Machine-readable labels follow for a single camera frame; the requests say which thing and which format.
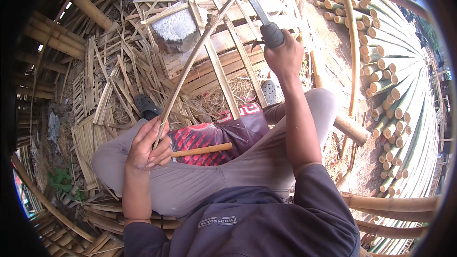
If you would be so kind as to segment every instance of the trousers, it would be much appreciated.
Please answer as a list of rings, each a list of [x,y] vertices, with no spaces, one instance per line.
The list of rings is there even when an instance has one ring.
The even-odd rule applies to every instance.
[[[311,89],[305,93],[320,146],[326,140],[336,117],[336,100],[326,89]],[[266,120],[275,125],[246,152],[219,166],[198,166],[170,162],[149,173],[152,210],[165,216],[186,216],[206,197],[222,189],[236,186],[263,186],[286,199],[295,178],[286,153],[285,104],[264,109]],[[92,169],[109,188],[122,193],[124,164],[132,141],[140,127],[138,123],[117,138],[106,142],[94,153]]]

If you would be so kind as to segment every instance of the knife handle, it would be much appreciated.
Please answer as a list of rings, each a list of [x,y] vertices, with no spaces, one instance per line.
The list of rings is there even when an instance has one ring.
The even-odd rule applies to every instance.
[[[278,25],[273,22],[260,26],[260,33],[263,36],[265,44],[270,49],[277,48],[284,43],[284,34],[281,32]]]

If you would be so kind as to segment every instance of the dark shirt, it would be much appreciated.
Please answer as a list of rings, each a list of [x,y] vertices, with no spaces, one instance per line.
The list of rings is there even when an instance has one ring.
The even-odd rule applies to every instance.
[[[221,190],[168,240],[151,224],[124,229],[125,256],[358,256],[352,215],[322,165],[298,175],[295,204],[264,187]]]

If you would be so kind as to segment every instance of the red patterned cloth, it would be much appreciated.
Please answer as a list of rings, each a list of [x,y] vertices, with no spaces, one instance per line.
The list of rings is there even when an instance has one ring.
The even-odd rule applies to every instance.
[[[202,123],[170,131],[173,151],[184,151],[231,142],[233,149],[201,155],[174,158],[175,162],[217,166],[240,156],[259,141],[269,128],[262,108],[256,103],[239,107],[241,118],[233,120],[231,113],[215,123]]]

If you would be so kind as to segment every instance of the person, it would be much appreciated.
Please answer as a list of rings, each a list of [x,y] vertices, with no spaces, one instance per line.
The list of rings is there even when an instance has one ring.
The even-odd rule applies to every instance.
[[[264,110],[276,126],[238,157],[217,166],[170,162],[167,122],[151,150],[159,117],[94,154],[95,174],[122,192],[125,256],[358,256],[359,230],[322,165],[335,98],[325,89],[303,93],[303,47],[283,34],[264,55],[285,103]],[[294,182],[295,203],[285,203]],[[151,210],[183,221],[171,240],[151,225]]]

